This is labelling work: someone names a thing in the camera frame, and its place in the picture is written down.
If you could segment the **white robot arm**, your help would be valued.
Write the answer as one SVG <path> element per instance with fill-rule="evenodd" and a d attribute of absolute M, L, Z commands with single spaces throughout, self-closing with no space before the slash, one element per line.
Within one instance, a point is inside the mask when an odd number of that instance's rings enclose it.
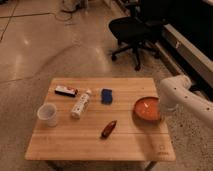
<path fill-rule="evenodd" d="M 213 129 L 213 102 L 190 92 L 191 86 L 192 82 L 186 75 L 162 79 L 159 85 L 159 106 L 166 111 L 175 111 L 181 105 Z"/>

